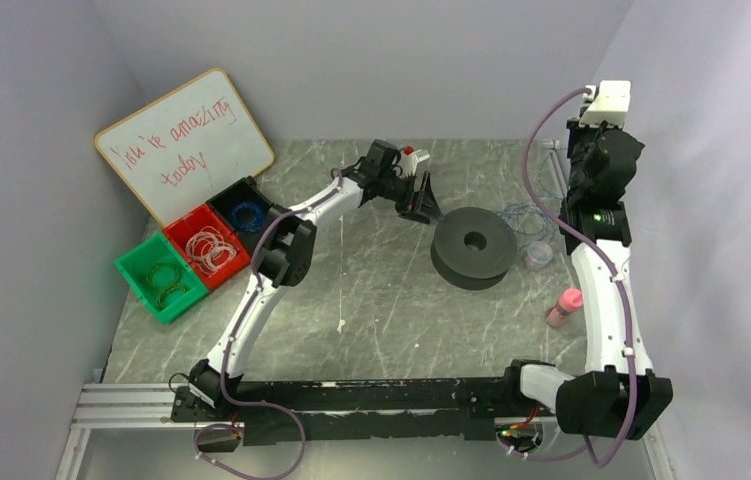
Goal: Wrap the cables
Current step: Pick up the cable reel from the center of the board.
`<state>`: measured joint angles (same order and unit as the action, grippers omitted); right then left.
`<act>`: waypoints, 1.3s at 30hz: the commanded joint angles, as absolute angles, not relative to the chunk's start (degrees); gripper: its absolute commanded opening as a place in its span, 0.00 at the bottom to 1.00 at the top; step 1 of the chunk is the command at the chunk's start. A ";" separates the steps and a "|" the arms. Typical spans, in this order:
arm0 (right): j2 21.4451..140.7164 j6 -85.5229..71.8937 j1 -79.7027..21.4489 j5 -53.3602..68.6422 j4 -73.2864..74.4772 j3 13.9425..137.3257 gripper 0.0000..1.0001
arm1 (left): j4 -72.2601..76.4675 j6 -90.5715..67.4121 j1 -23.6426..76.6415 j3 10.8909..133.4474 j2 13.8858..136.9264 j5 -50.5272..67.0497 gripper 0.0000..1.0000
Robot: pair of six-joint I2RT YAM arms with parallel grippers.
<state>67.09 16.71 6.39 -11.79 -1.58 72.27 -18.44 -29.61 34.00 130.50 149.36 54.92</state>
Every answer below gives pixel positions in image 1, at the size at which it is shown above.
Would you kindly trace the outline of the black spool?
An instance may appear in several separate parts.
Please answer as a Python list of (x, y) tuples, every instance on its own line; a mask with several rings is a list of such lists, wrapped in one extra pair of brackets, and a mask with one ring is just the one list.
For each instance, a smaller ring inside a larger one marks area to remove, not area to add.
[(445, 214), (431, 242), (434, 269), (464, 290), (489, 289), (503, 280), (517, 259), (517, 239), (495, 212), (462, 207)]

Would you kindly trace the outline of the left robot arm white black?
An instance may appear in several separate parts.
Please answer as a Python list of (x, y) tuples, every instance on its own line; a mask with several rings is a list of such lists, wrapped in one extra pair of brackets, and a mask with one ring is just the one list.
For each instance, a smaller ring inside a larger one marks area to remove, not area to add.
[(427, 171), (430, 153), (376, 140), (356, 163), (331, 172), (330, 183), (290, 208), (271, 206), (251, 251), (250, 277), (224, 333), (188, 375), (190, 393), (221, 418), (233, 412), (233, 395), (249, 355), (283, 296), (307, 275), (319, 229), (368, 201), (393, 202), (399, 217), (438, 220)]

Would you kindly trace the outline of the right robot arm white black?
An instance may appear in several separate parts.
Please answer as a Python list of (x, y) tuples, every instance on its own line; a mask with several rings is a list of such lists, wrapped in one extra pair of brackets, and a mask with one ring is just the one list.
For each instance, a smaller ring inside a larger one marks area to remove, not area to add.
[(558, 219), (583, 295), (585, 371), (519, 361), (519, 390), (554, 412), (567, 434), (639, 440), (673, 398), (671, 380), (655, 373), (646, 352), (628, 278), (632, 237), (622, 197), (644, 146), (606, 121), (572, 119), (567, 129), (570, 174)]

